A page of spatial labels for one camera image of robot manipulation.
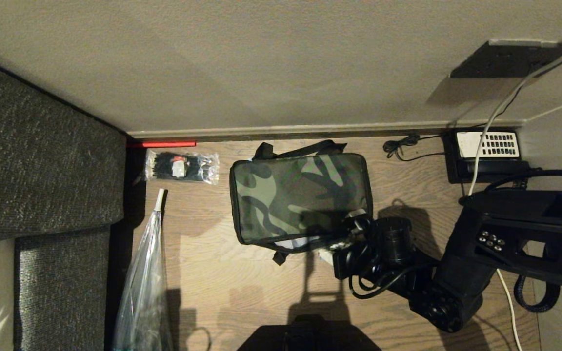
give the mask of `bag handle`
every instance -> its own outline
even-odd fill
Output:
[[[336,144],[333,140],[327,139],[317,142],[310,146],[301,147],[300,149],[288,151],[283,154],[273,153],[273,146],[267,142],[261,143],[255,151],[253,160],[272,160],[273,158],[290,158],[290,157],[301,157],[310,154],[317,155],[331,155],[331,154],[341,154],[344,152],[344,148],[347,144]]]

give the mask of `red strip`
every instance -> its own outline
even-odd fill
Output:
[[[194,140],[188,141],[143,141],[127,144],[127,147],[193,147],[197,142]]]

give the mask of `camouflage bag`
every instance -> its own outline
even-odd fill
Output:
[[[252,160],[234,163],[229,181],[240,243],[277,251],[274,260],[281,264],[287,254],[344,240],[349,213],[372,218],[365,158],[342,154],[345,146],[324,140],[276,155],[262,143]]]

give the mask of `plastic bag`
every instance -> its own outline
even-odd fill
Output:
[[[145,180],[172,179],[218,184],[218,154],[155,153],[147,150]]]
[[[138,252],[127,271],[116,318],[112,351],[172,351],[162,250],[162,201],[142,234]]]

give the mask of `gray sofa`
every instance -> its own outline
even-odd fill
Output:
[[[125,136],[0,69],[0,240],[14,238],[14,349],[103,350]]]

